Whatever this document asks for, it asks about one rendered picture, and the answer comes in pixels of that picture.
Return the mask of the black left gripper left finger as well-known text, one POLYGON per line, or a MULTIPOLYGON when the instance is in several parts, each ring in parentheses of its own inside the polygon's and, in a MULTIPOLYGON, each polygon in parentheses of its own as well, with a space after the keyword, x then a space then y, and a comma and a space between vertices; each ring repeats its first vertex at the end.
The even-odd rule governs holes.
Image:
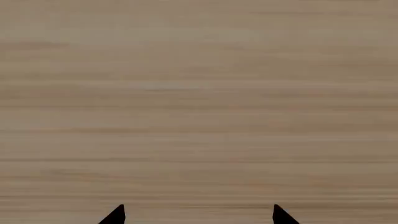
POLYGON ((121 204, 116 207, 110 214, 108 214, 98 224, 124 224, 125 210, 124 205, 121 204))

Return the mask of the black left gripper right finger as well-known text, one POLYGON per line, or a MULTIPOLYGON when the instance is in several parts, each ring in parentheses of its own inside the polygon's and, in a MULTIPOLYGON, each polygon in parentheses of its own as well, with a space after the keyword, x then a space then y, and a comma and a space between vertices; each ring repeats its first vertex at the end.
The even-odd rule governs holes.
POLYGON ((272 220, 273 224, 300 224, 277 204, 274 205, 272 220))

